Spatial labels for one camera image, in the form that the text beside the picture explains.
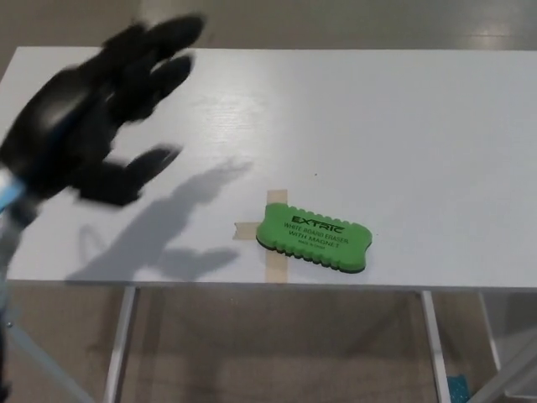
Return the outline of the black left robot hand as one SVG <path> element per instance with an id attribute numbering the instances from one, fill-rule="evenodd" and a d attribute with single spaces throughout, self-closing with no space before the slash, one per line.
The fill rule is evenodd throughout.
<path id="1" fill-rule="evenodd" d="M 23 107 L 1 145 L 1 205 L 44 201 L 64 189 L 123 207 L 180 154 L 154 147 L 109 159 L 118 130 L 143 121 L 190 75 L 186 49 L 205 28 L 198 13 L 154 26 L 132 24 L 89 60 L 56 73 Z"/>

